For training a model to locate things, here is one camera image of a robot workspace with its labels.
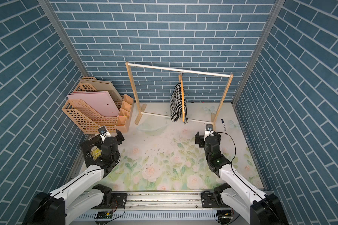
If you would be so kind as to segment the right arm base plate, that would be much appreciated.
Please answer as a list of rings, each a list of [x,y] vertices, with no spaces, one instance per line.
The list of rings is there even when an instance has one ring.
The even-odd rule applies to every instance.
[[[218,192],[203,191],[201,193],[202,208],[230,208],[226,205]]]

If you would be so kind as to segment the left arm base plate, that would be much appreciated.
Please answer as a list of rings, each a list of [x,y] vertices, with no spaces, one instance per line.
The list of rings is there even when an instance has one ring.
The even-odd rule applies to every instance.
[[[100,206],[107,209],[123,209],[125,208],[128,194],[127,193],[111,193],[104,196],[104,202]]]

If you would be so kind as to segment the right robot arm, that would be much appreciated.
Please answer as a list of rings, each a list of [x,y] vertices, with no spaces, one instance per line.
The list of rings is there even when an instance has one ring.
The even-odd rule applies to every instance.
[[[214,189],[218,206],[233,208],[251,225],[287,225],[281,201],[274,194],[267,194],[252,185],[234,169],[220,151],[221,135],[207,130],[205,135],[195,135],[195,143],[204,148],[207,164],[211,172],[224,181]]]

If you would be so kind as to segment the wooden clothes hanger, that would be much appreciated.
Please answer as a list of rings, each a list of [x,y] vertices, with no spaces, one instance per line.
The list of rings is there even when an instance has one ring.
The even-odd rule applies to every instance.
[[[184,85],[183,85],[183,74],[184,69],[182,69],[182,72],[179,74],[179,81],[180,81],[180,87],[181,87],[181,100],[182,100],[182,121],[185,123],[185,93],[184,93]]]

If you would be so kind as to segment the black white houndstooth scarf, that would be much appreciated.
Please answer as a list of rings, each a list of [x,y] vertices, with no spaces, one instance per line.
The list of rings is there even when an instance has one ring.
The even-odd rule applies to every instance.
[[[173,122],[176,122],[178,120],[182,120],[182,100],[181,100],[181,87],[180,83],[178,83],[171,95],[171,120]],[[186,100],[185,100],[185,123],[188,123],[188,117],[187,117],[187,108],[186,108]]]

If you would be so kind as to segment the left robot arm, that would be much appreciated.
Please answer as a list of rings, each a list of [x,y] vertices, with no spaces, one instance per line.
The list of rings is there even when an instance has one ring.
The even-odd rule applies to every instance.
[[[93,207],[111,207],[112,189],[98,182],[120,162],[119,130],[112,136],[105,127],[80,144],[87,169],[65,185],[37,194],[23,219],[24,225],[69,225]]]

